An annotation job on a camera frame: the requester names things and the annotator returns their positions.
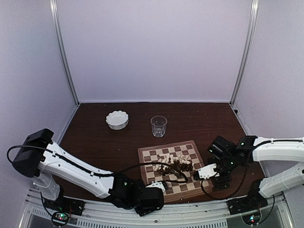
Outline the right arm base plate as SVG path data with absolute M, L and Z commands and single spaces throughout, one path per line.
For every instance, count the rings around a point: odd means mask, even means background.
M 267 199 L 263 197 L 243 197 L 227 201 L 230 215 L 258 210 L 268 205 Z

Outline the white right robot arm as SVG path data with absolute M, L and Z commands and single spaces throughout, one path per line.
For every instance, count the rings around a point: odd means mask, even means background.
M 251 162 L 262 165 L 267 176 L 251 184 L 243 204 L 246 209 L 254 209 L 263 199 L 269 198 L 304 182 L 304 139 L 264 138 L 255 135 L 243 136 L 233 143 L 217 136 L 208 147 L 215 162 L 204 167 L 204 178 L 221 177 L 231 173 L 236 167 L 245 168 L 247 175 Z

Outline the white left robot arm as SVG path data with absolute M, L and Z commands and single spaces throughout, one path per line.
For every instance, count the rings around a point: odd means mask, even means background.
M 135 209 L 140 216 L 162 209 L 163 187 L 146 187 L 141 179 L 128 178 L 121 172 L 96 168 L 62 149 L 52 140 L 53 132 L 42 129 L 28 135 L 11 161 L 13 168 L 33 180 L 42 197 L 58 211 L 68 207 L 58 176 L 92 193 L 97 198 L 123 209 Z

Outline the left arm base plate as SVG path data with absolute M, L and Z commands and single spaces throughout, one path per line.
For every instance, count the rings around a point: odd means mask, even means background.
M 54 211 L 61 211 L 67 214 L 81 216 L 85 207 L 85 202 L 64 197 L 61 202 L 45 199 L 44 205 L 46 208 Z

